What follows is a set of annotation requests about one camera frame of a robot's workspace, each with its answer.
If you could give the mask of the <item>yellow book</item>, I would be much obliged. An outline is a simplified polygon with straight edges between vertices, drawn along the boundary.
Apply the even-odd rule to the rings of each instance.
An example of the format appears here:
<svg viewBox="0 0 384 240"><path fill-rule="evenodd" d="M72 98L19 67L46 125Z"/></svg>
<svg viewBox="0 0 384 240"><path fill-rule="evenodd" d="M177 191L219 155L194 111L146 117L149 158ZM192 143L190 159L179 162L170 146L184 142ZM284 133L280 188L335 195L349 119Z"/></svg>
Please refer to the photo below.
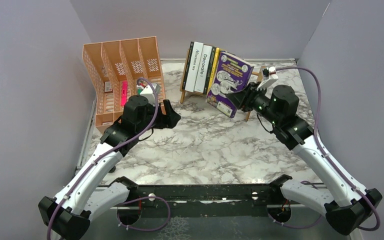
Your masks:
<svg viewBox="0 0 384 240"><path fill-rule="evenodd" d="M215 49L214 59L213 59L213 63L212 63L212 66L211 66L210 78L209 78L209 83L208 83L208 88L207 88L207 94L210 92L211 86L212 86L212 84L214 82L215 72L216 72L216 69L217 69L217 64L218 64L218 59L219 59L219 54L220 54L220 48L217 47Z"/></svg>

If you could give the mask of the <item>wooden book rack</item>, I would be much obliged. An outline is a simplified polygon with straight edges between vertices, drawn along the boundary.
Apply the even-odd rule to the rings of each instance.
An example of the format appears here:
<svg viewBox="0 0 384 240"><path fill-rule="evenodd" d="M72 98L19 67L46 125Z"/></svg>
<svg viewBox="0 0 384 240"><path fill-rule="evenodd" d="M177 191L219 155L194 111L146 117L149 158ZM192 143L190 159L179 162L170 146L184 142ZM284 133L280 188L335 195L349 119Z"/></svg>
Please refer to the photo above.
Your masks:
<svg viewBox="0 0 384 240"><path fill-rule="evenodd" d="M258 78L259 72L253 71L251 75L252 75L252 76L257 76L257 78ZM188 91L188 90L181 91L181 89L180 89L180 92L181 92L181 97L180 97L180 103L181 103L181 104L182 104L182 103L184 102L184 100L185 100L186 93L188 93L188 94L190 94L190 95L201 96L201 97L204 96L203 93L196 92L196 91ZM248 120L250 119L250 116L251 116L251 112L249 111L249 112L246 113L245 118L244 118L244 121L245 121L245 122L248 122Z"/></svg>

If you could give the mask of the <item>black Moon and Sixpence book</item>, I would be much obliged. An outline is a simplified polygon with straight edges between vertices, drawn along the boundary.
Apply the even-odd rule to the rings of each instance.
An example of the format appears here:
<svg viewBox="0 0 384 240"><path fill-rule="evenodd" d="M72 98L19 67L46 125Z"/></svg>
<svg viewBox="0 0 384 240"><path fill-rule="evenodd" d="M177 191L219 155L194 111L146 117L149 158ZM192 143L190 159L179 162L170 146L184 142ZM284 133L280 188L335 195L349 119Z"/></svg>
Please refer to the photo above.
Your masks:
<svg viewBox="0 0 384 240"><path fill-rule="evenodd" d="M195 42L191 41L189 44L189 49L187 51L187 56L186 56L186 61L185 61L184 71L183 71L183 77L182 77L181 91L186 90L187 76L188 76L188 72L189 72L189 66L190 66L190 62L191 62L194 44L195 44Z"/></svg>

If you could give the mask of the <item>white Afternoon tea book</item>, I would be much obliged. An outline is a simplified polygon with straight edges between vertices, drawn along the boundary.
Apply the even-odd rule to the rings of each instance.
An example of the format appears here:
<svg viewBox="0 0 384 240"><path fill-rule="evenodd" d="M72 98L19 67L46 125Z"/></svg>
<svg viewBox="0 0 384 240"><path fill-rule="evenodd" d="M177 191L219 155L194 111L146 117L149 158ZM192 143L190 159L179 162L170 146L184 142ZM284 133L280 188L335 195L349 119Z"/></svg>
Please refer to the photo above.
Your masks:
<svg viewBox="0 0 384 240"><path fill-rule="evenodd" d="M195 82L197 72L201 60L202 50L204 44L202 42L193 41L189 48L188 67L185 74L184 90L187 92L193 92L195 89Z"/></svg>

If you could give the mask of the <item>purple Treehouse book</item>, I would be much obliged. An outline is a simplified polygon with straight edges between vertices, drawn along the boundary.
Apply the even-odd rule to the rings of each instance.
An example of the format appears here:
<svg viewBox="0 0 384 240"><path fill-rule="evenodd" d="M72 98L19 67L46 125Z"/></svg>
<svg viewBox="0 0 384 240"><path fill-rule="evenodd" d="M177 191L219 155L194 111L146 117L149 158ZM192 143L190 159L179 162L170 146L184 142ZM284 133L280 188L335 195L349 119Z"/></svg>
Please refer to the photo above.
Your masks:
<svg viewBox="0 0 384 240"><path fill-rule="evenodd" d="M240 92L247 86L254 67L254 64L234 54L221 51L206 102L227 117L234 118L237 108L227 95Z"/></svg>

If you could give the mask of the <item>dark green book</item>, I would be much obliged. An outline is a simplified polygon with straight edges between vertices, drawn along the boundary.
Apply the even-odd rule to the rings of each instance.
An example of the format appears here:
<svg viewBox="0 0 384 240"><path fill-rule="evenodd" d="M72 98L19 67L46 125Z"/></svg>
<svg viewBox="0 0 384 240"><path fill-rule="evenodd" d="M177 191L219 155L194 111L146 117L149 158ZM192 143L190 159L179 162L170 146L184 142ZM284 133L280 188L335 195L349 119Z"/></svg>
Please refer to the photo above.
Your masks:
<svg viewBox="0 0 384 240"><path fill-rule="evenodd" d="M210 58L209 58L210 62L208 65L206 79L205 79L205 85L204 85L204 90L203 90L204 95L206 95L208 93L208 90L209 90L209 85L210 85L210 81L211 81L211 74L213 71L213 66L214 66L215 61L216 61L216 53L217 53L217 47L213 46L211 49L211 53L210 53Z"/></svg>

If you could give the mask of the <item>pink highlighter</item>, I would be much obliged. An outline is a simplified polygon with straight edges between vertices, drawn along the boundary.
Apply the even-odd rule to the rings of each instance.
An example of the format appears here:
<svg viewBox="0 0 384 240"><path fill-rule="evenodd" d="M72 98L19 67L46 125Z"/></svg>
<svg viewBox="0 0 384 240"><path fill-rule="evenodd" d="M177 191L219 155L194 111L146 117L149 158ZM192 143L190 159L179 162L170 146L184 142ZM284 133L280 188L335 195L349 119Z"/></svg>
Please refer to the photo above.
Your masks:
<svg viewBox="0 0 384 240"><path fill-rule="evenodd" d="M124 107L127 102L127 96L128 96L128 82L123 81L121 83L121 91L120 91L120 106Z"/></svg>

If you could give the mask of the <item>red emergency stop button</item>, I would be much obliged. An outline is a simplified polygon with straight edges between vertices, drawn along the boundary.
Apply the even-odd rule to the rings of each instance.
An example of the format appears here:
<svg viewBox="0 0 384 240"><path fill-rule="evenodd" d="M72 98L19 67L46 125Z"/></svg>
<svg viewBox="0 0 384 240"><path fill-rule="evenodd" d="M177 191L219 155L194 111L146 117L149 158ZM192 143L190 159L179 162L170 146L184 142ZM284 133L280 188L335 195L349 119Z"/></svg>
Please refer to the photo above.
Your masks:
<svg viewBox="0 0 384 240"><path fill-rule="evenodd" d="M115 170L116 170L116 166L113 166L108 172L109 172L109 173L114 173Z"/></svg>

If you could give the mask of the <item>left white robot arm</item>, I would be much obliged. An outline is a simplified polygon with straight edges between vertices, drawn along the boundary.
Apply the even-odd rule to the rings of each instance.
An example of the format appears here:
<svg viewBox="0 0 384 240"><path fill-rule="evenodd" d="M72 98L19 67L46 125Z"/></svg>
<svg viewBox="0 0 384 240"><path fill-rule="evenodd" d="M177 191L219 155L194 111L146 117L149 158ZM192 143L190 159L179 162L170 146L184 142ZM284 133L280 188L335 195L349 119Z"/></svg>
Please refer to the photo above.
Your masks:
<svg viewBox="0 0 384 240"><path fill-rule="evenodd" d="M107 173L140 141L149 129L172 129L181 116L168 99L155 105L145 96L131 96L123 113L107 127L100 143L76 176L54 197L43 197L38 204L47 225L47 239L52 233L65 240L79 240L91 222L117 204L132 205L137 191L118 181L96 192Z"/></svg>

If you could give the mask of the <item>black metal base rail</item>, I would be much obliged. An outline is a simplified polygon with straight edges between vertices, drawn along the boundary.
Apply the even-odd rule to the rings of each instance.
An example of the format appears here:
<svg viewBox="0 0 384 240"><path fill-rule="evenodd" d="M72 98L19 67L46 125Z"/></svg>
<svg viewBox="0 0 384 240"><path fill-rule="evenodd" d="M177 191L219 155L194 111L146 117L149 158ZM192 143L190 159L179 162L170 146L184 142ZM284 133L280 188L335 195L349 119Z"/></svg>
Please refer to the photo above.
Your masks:
<svg viewBox="0 0 384 240"><path fill-rule="evenodd" d="M267 217L286 220L296 201L286 199L272 184L137 184L118 177L103 190L93 190L80 216L97 218L115 207L122 219Z"/></svg>

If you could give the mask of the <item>white Decorate Furniture book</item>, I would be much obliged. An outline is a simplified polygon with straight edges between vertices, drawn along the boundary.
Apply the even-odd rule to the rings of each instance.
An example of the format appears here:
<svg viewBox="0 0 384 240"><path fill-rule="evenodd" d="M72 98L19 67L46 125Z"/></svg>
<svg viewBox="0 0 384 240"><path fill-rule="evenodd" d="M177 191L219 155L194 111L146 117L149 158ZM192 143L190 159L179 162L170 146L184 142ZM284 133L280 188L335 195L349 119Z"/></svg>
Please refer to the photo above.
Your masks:
<svg viewBox="0 0 384 240"><path fill-rule="evenodd" d="M201 58L198 66L198 72L194 85L194 91L197 93L204 93L210 57L212 55L213 48L214 47L212 45L203 45Z"/></svg>

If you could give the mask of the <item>small red white box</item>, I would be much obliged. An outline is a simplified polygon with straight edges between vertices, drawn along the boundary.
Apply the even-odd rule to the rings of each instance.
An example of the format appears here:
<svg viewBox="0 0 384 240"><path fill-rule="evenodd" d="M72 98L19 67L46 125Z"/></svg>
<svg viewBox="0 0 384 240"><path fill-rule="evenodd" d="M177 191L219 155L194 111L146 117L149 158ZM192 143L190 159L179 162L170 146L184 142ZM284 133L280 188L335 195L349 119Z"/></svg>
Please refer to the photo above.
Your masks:
<svg viewBox="0 0 384 240"><path fill-rule="evenodd" d="M105 93L110 93L110 92L112 92L113 90L112 90L112 85L111 85L111 82L110 81L106 81L105 83L104 83L104 92Z"/></svg>

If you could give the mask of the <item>orange plastic file organizer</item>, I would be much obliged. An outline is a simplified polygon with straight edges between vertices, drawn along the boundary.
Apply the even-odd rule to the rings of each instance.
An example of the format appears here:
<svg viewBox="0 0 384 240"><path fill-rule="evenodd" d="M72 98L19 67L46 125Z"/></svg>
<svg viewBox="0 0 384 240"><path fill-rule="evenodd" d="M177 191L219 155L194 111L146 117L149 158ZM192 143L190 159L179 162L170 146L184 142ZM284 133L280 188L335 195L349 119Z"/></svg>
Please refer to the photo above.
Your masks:
<svg viewBox="0 0 384 240"><path fill-rule="evenodd" d="M159 102L165 99L165 86L158 41L155 36L87 43L82 59L96 92L95 127L103 133L124 111L120 106L122 82L128 82L127 100L137 95L137 79L147 78L161 86ZM110 82L112 92L104 92Z"/></svg>

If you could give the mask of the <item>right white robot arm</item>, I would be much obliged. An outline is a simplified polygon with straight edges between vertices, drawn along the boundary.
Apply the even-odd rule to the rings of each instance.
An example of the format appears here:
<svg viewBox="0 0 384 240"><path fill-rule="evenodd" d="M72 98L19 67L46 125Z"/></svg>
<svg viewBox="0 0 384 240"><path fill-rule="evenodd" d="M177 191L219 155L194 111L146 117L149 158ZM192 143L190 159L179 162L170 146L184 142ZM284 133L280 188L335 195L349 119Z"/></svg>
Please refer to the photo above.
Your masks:
<svg viewBox="0 0 384 240"><path fill-rule="evenodd" d="M297 115L299 97L291 86L277 85L267 97L266 91L252 82L226 97L237 109L255 111L270 122L275 137L304 160L329 190L319 191L283 174L269 184L272 202L298 202L324 216L336 232L345 236L374 213L383 196L377 189L359 183L327 151L313 128Z"/></svg>

